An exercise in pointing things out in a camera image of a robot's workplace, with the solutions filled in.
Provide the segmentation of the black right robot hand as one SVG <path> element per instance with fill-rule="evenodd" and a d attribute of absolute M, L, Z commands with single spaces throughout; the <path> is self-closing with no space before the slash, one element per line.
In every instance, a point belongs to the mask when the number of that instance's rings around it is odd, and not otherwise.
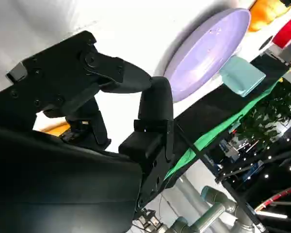
<path fill-rule="evenodd" d="M 0 91 L 0 233 L 125 233 L 173 161 L 171 86 L 78 33 L 15 66 Z M 141 93 L 117 153 L 95 95 Z"/>

